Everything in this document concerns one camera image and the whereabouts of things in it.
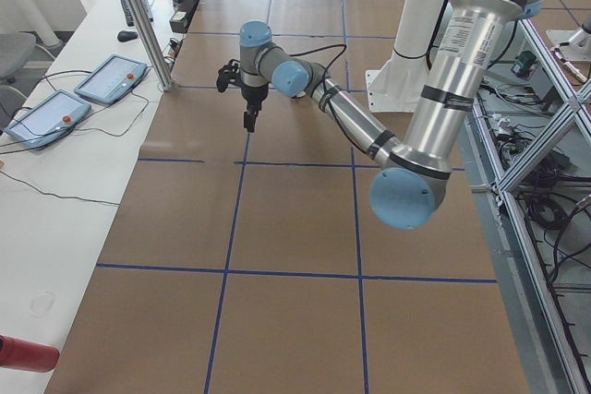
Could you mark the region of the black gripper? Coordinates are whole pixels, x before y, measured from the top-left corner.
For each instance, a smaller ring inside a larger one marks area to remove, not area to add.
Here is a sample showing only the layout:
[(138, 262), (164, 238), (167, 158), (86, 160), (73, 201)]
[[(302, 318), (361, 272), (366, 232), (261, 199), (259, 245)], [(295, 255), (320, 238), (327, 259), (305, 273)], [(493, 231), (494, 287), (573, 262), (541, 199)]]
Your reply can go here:
[(258, 87), (243, 85), (241, 93), (247, 102), (247, 109), (243, 114), (243, 126), (247, 132), (254, 132), (259, 111), (262, 109), (262, 103), (269, 94), (269, 85), (264, 84)]

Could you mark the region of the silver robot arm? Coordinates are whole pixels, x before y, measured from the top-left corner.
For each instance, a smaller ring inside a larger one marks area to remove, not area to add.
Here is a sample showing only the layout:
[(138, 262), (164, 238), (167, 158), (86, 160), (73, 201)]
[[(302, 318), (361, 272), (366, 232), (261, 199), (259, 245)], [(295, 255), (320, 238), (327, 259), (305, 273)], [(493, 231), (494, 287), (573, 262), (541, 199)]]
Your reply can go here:
[(245, 128), (254, 129), (270, 85), (287, 97), (306, 93), (381, 167), (369, 193), (375, 215), (399, 230), (424, 225), (444, 199), (452, 146), (504, 26), (535, 15), (541, 0), (450, 2), (452, 17), (403, 139), (335, 83), (324, 66), (273, 43), (271, 28), (260, 21), (249, 21), (240, 30), (237, 83), (247, 101)]

